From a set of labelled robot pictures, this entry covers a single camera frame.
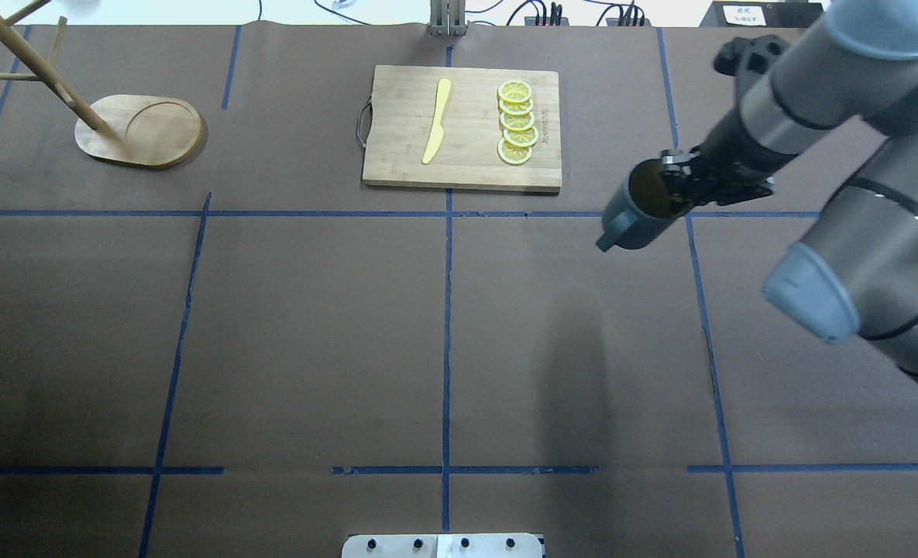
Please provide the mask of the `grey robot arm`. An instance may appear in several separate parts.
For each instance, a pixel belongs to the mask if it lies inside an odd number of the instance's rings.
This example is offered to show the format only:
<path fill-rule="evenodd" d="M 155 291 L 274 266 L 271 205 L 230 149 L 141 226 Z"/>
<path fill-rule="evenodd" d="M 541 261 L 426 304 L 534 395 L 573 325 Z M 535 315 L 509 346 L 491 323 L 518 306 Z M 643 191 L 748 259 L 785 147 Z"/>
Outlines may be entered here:
<path fill-rule="evenodd" d="M 769 195 L 785 172 L 837 179 L 762 294 L 918 384 L 918 1 L 834 1 L 791 46 L 732 41 L 716 65 L 737 78 L 734 108 L 651 162 L 667 215 Z"/>

